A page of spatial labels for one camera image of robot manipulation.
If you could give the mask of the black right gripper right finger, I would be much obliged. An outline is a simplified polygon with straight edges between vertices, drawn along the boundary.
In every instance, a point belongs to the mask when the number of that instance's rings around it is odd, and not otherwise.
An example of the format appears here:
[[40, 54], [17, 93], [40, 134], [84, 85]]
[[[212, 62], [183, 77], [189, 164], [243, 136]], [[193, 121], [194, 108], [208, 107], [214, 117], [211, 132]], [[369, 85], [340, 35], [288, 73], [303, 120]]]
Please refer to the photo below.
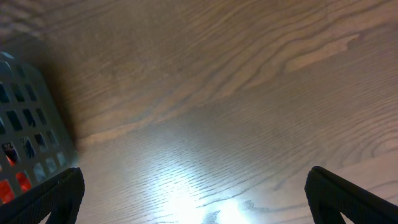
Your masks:
[[397, 206], [320, 167], [307, 175], [305, 193], [314, 223], [397, 223]]

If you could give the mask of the red yellow pasta packet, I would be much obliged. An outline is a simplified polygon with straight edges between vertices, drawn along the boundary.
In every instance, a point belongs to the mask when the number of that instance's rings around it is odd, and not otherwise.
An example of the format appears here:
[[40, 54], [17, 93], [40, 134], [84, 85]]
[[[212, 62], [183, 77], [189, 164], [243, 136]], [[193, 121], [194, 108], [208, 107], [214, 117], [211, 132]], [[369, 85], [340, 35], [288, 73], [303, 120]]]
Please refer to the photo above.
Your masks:
[[1, 204], [13, 201], [32, 188], [27, 171], [20, 168], [21, 160], [12, 142], [1, 144], [6, 169], [1, 165]]

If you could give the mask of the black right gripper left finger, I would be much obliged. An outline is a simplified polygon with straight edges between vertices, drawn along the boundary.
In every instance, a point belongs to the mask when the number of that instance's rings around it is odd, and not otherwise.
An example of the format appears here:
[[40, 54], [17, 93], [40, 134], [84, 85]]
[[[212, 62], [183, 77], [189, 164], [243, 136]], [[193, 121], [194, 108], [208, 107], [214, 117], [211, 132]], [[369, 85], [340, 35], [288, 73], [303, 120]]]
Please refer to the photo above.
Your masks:
[[1, 206], [1, 224], [74, 224], [85, 193], [80, 168], [72, 167]]

